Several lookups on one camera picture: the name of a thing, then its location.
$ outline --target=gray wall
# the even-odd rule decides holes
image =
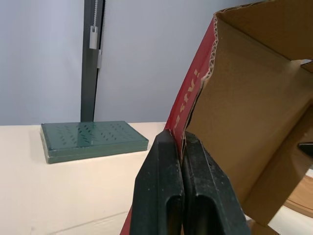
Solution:
[[[166,121],[213,13],[253,0],[106,0],[95,121]]]
[[[0,1],[0,125],[80,120],[84,0]]]

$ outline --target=white table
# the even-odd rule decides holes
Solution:
[[[164,124],[131,126],[149,150]],[[148,151],[48,165],[39,131],[0,126],[0,234],[119,235]],[[313,220],[287,208],[270,225],[282,235],[313,234]]]

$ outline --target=cardboard box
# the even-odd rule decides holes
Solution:
[[[267,224],[313,164],[297,148],[313,141],[313,62],[301,67],[313,59],[312,22],[312,0],[217,12],[166,123],[181,156],[185,130],[203,142],[252,234],[276,234]]]

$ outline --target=green plastic tray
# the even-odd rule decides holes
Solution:
[[[144,151],[148,140],[124,121],[41,124],[46,162]]]

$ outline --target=black clamp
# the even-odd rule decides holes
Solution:
[[[135,181],[130,235],[249,235],[231,183],[186,132],[180,168],[168,130],[156,136]]]

